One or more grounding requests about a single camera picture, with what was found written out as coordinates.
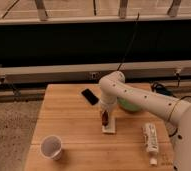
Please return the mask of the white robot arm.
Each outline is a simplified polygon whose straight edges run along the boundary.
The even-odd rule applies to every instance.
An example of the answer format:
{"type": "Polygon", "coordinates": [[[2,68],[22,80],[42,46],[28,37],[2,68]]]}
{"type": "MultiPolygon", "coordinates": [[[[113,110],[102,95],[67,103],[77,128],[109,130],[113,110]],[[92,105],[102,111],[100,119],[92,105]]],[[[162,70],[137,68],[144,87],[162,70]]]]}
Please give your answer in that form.
{"type": "Polygon", "coordinates": [[[178,128],[174,147],[174,171],[191,171],[191,103],[171,96],[134,88],[125,84],[120,71],[112,72],[99,80],[101,90],[100,113],[102,130],[115,132],[113,108],[118,98],[137,105],[178,128]]]}

